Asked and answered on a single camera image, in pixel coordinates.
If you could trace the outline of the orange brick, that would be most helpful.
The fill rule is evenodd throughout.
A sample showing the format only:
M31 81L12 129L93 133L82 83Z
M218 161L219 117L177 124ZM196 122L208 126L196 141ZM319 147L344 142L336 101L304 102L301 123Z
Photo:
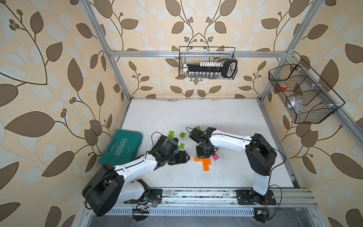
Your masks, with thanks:
M204 159L201 159L201 158L199 158L198 156L195 156L195 157L194 157L194 160L195 160L195 162L200 162L200 161L203 161Z
M209 165L211 165L211 160L210 160L210 158L208 158L208 159L203 159L203 161L202 161L202 162L203 162L203 164L204 164L204 165L208 165L208 166L209 166Z
M210 169L209 169L209 165L208 164L204 164L203 165L203 170L204 172L208 172Z

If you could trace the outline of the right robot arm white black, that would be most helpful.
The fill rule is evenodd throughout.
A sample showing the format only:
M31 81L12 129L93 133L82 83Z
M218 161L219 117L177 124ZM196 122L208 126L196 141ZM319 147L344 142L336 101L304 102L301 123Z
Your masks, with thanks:
M254 171L251 194L258 196L267 194L277 152L261 134L238 136L209 127L205 131L192 129L189 138L198 144L196 153L200 159L215 155L220 147L245 153L250 167Z

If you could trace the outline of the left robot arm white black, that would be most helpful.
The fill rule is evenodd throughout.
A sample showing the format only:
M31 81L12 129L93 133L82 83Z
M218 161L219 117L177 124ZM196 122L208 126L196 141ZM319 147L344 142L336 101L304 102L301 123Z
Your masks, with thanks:
M140 176L165 165L187 163L190 156L179 150L178 142L177 138L161 135L153 148L138 159L118 166L102 165L82 191L86 208L101 217L117 203L136 204L135 210L141 214L151 204L160 203L162 196L156 195Z

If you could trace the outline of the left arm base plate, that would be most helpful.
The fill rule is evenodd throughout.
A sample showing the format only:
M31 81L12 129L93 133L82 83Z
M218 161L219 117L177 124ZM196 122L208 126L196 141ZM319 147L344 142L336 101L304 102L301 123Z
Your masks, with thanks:
M162 189L150 189L146 190L142 196L137 200L124 201L124 204L151 204L157 206L162 202L163 190Z

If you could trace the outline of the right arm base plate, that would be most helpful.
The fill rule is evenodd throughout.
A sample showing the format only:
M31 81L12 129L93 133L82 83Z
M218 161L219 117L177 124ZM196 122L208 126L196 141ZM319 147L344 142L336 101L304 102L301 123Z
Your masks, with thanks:
M275 196L271 190L268 190L265 195L260 195L253 189L241 189L235 192L239 205L277 205Z

